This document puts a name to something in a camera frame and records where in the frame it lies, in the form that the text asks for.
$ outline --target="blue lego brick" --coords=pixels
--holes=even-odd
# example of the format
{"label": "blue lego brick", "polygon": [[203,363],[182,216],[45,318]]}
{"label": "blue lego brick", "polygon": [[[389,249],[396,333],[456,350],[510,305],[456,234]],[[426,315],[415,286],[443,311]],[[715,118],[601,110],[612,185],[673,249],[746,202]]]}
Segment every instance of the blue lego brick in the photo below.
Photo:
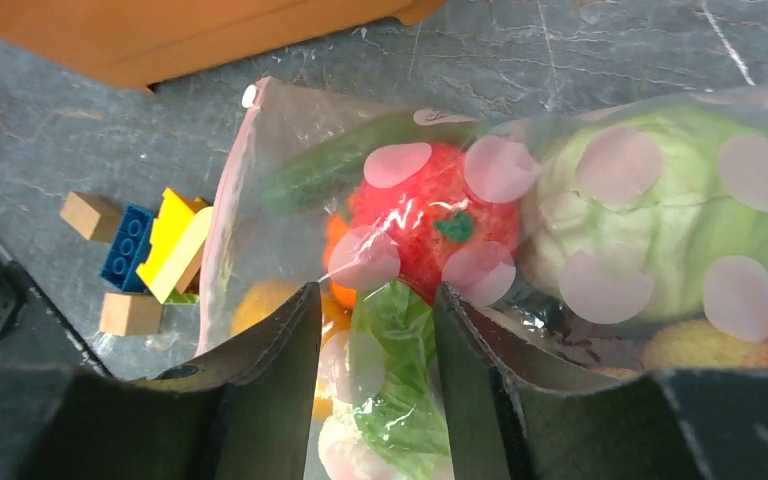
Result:
{"label": "blue lego brick", "polygon": [[137,275],[137,265],[145,262],[151,249],[149,235],[154,212],[128,205],[113,237],[107,260],[101,268],[101,278],[122,292],[142,293],[146,286]]}

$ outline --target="gray table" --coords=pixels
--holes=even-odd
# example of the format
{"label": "gray table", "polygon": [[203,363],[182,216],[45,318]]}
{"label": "gray table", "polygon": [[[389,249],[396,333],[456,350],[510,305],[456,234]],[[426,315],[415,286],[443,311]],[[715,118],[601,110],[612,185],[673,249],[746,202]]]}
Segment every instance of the gray table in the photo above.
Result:
{"label": "gray table", "polygon": [[97,332],[106,246],[58,218],[69,190],[157,207],[212,198],[253,80],[485,117],[573,114],[685,90],[768,82],[768,0],[451,0],[162,84],[114,91],[0,42],[0,239],[107,366],[152,376],[195,350],[195,308],[163,332]]}

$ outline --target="clear plastic bag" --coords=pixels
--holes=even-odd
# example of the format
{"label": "clear plastic bag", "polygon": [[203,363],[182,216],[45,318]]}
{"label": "clear plastic bag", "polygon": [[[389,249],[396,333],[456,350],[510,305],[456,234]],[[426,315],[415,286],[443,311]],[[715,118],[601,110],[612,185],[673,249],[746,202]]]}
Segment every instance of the clear plastic bag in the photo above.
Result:
{"label": "clear plastic bag", "polygon": [[608,376],[768,367],[768,87],[504,122],[254,88],[205,247],[199,351],[320,281],[308,478],[453,478],[443,281]]}

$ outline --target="wooden block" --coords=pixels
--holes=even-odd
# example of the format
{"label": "wooden block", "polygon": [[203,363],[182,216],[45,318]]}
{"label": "wooden block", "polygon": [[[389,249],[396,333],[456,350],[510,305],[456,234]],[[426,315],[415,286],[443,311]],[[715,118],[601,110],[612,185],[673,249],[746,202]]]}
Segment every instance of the wooden block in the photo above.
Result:
{"label": "wooden block", "polygon": [[163,305],[151,295],[108,292],[104,294],[98,329],[127,337],[160,333]]}
{"label": "wooden block", "polygon": [[69,192],[60,218],[87,240],[110,243],[119,228],[122,212],[97,195]]}

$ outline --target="green cucumber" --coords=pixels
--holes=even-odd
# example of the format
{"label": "green cucumber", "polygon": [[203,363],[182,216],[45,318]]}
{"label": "green cucumber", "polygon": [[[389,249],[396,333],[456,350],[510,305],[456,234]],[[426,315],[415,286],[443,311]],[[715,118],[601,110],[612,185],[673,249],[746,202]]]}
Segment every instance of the green cucumber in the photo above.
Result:
{"label": "green cucumber", "polygon": [[418,125],[413,111],[378,117],[291,158],[266,179],[260,199],[273,213],[299,211],[357,186],[366,157],[378,148],[414,142],[466,148],[489,128],[474,121]]}

